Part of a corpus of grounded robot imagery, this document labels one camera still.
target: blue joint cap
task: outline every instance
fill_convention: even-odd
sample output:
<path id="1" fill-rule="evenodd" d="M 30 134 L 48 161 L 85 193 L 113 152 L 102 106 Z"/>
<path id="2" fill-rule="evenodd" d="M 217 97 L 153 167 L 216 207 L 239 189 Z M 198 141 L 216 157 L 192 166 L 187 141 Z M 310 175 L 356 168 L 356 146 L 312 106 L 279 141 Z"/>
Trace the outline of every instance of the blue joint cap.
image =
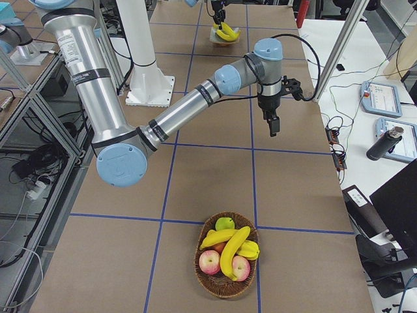
<path id="1" fill-rule="evenodd" d="M 5 54 L 10 53 L 13 51 L 13 47 L 5 41 L 0 40 L 0 49 L 2 49 Z"/>
<path id="2" fill-rule="evenodd" d="M 216 85 L 223 95 L 232 95 L 240 90 L 242 79 L 232 65 L 224 65 L 214 73 Z"/>
<path id="3" fill-rule="evenodd" d="M 24 26 L 23 22 L 18 18 L 5 18 L 0 20 L 0 23 L 4 26 Z"/>
<path id="4" fill-rule="evenodd" d="M 97 172 L 107 183 L 117 187 L 136 184 L 146 173 L 147 159 L 134 145 L 115 143 L 97 156 Z"/>
<path id="5" fill-rule="evenodd" d="M 58 10 L 59 8 L 65 8 L 74 1 L 75 0 L 29 0 L 30 3 L 38 8 L 43 8 L 44 10 Z"/>
<path id="6" fill-rule="evenodd" d="M 185 0 L 185 3 L 189 6 L 189 7 L 194 7 L 197 4 L 197 0 Z"/>
<path id="7" fill-rule="evenodd" d="M 96 37 L 97 39 L 99 39 L 102 36 L 102 29 L 101 28 L 97 28 L 94 30 L 94 37 Z"/>
<path id="8" fill-rule="evenodd" d="M 253 49 L 255 55 L 269 61 L 281 61 L 283 59 L 282 44 L 274 38 L 261 39 Z"/>

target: yellow banana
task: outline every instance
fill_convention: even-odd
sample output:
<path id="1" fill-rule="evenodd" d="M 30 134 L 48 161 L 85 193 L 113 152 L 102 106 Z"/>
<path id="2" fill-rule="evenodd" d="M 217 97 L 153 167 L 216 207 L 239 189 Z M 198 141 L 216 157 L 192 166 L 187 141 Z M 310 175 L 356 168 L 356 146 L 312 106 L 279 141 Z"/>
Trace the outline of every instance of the yellow banana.
<path id="1" fill-rule="evenodd" d="M 228 241 L 230 238 L 232 238 L 234 234 L 236 234 L 236 232 L 237 230 L 219 230 L 215 231 L 211 235 L 207 233 L 207 237 L 205 237 L 203 242 L 201 243 L 200 250 L 208 248 L 209 246 L 214 246 L 218 243 Z"/>
<path id="2" fill-rule="evenodd" d="M 221 23 L 222 29 L 218 29 L 218 25 L 214 24 L 214 27 L 216 28 L 216 34 L 223 40 L 232 42 L 236 41 L 237 38 L 240 36 L 240 30 L 235 33 L 235 31 L 227 25 L 225 22 Z"/>
<path id="3" fill-rule="evenodd" d="M 259 246 L 254 241 L 245 240 L 237 250 L 236 254 L 251 261 L 256 260 L 259 256 Z"/>
<path id="4" fill-rule="evenodd" d="M 232 261 L 236 254 L 237 249 L 248 238 L 250 233 L 250 227 L 244 226 L 236 231 L 236 234 L 230 238 L 220 255 L 220 269 L 222 273 L 229 277 L 231 280 L 237 280 L 237 277 L 233 274 Z"/>

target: wicker basket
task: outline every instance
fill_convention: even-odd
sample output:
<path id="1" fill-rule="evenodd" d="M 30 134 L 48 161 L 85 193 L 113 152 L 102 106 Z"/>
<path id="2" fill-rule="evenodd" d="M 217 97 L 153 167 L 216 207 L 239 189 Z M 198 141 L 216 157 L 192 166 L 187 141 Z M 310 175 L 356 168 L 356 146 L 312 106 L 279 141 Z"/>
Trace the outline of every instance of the wicker basket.
<path id="1" fill-rule="evenodd" d="M 209 230 L 213 230 L 214 226 L 216 225 L 216 221 L 220 217 L 231 217 L 235 221 L 235 228 L 239 229 L 243 226 L 249 226 L 251 231 L 248 237 L 248 240 L 255 241 L 257 244 L 259 244 L 258 240 L 258 234 L 253 226 L 252 222 L 248 220 L 246 217 L 233 212 L 222 212 L 218 213 L 216 215 L 213 215 L 210 217 L 203 226 L 203 229 L 201 230 L 200 237 L 198 239 L 197 249 L 195 250 L 195 257 L 194 257 L 194 269 L 195 273 L 197 275 L 198 280 L 200 281 L 201 285 L 210 292 L 211 294 L 215 295 L 219 298 L 231 298 L 235 297 L 237 295 L 240 295 L 243 293 L 246 289 L 249 288 L 253 281 L 253 277 L 255 275 L 256 271 L 256 260 L 255 261 L 249 261 L 250 264 L 250 273 L 249 277 L 244 280 L 243 282 L 233 282 L 230 278 L 226 277 L 222 271 L 219 271 L 215 275 L 208 275 L 202 272 L 199 267 L 199 258 L 200 255 L 205 250 L 199 250 L 199 247 L 201 243 L 203 242 L 203 239 L 207 236 L 207 232 Z"/>

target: computer monitor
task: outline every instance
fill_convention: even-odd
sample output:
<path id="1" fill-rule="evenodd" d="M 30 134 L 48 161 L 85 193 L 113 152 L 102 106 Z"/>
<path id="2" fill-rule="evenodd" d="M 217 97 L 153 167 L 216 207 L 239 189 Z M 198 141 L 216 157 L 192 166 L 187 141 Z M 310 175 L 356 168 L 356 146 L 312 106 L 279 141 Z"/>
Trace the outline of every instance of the computer monitor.
<path id="1" fill-rule="evenodd" d="M 417 257 L 417 159 L 383 184 L 370 198 L 406 255 Z"/>
<path id="2" fill-rule="evenodd" d="M 370 195 L 388 231 L 402 251 L 356 237 L 362 265 L 383 297 L 402 292 L 417 267 L 417 159 Z"/>

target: table surface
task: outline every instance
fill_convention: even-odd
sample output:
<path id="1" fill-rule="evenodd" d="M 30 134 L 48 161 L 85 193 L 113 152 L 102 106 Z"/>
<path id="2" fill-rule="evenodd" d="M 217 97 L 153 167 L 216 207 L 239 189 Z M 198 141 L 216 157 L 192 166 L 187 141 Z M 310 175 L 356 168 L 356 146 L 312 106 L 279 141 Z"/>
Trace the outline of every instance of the table surface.
<path id="1" fill-rule="evenodd" d="M 300 34 L 313 46 L 319 56 L 320 62 L 325 65 L 342 27 L 343 22 L 340 21 L 304 20 Z M 314 56 L 308 47 L 303 45 L 303 49 L 307 58 L 315 62 Z M 329 81 L 319 101 L 321 111 L 331 117 L 340 115 L 340 113 L 335 110 L 335 105 L 330 98 L 330 86 L 348 86 L 352 83 L 362 83 L 365 80 L 370 80 L 376 75 L 383 74 L 383 70 L 387 66 L 388 61 L 378 42 L 375 40 L 375 37 L 369 30 L 369 27 L 365 22 L 360 22 L 352 34 L 339 63 L 343 64 L 345 72 L 362 72 L 340 75 L 342 72 L 338 70 L 334 71 L 333 76 L 340 76 L 333 77 Z M 317 77 L 316 65 L 309 63 L 309 71 L 312 78 Z M 400 81 L 387 80 L 383 76 L 376 77 L 373 81 L 396 85 L 399 91 L 400 101 L 403 103 L 401 107 L 403 116 L 399 120 L 417 124 L 417 108 L 414 105 L 406 105 L 412 103 L 412 99 Z M 348 88 L 336 87 L 332 88 L 332 92 L 335 96 L 335 102 L 339 111 L 353 117 L 358 110 L 351 135 L 349 136 L 350 128 L 345 128 L 341 130 L 339 136 L 341 143 L 345 147 L 347 146 L 347 138 L 349 136 L 347 170 L 345 180 L 341 187 L 347 188 L 351 185 L 356 185 L 369 198 L 370 194 L 402 170 L 407 164 L 385 158 L 381 158 L 378 161 L 372 161 L 367 158 L 366 151 L 376 141 L 375 122 L 381 115 L 366 113 L 362 106 L 358 105 L 360 100 L 359 88 L 359 85 L 353 85 Z M 350 121 L 348 118 L 345 118 L 345 125 L 348 124 L 350 124 Z M 378 244 L 385 244 L 386 239 L 381 241 L 380 237 L 382 236 L 378 236 L 375 241 Z M 397 294 L 393 297 L 383 299 L 376 291 L 376 288 L 370 288 L 369 293 L 371 294 L 375 312 L 381 312 L 381 310 L 387 307 L 391 308 L 392 303 L 398 304 L 401 298 L 401 294 Z M 416 296 L 417 289 L 409 290 L 405 297 L 403 309 L 415 310 L 417 307 Z"/>
<path id="2" fill-rule="evenodd" d="M 298 33 L 287 7 L 230 5 L 227 22 L 240 42 L 213 46 L 204 5 L 158 3 L 151 31 L 174 101 L 258 39 Z M 283 73 L 311 92 L 300 43 L 283 45 Z M 144 125 L 163 109 L 123 110 Z M 101 181 L 94 159 L 31 312 L 373 312 L 319 106 L 285 98 L 278 114 L 269 138 L 256 101 L 210 107 L 128 188 Z M 261 243 L 253 284 L 230 300 L 207 293 L 193 265 L 204 221 L 221 211 L 251 219 Z"/>

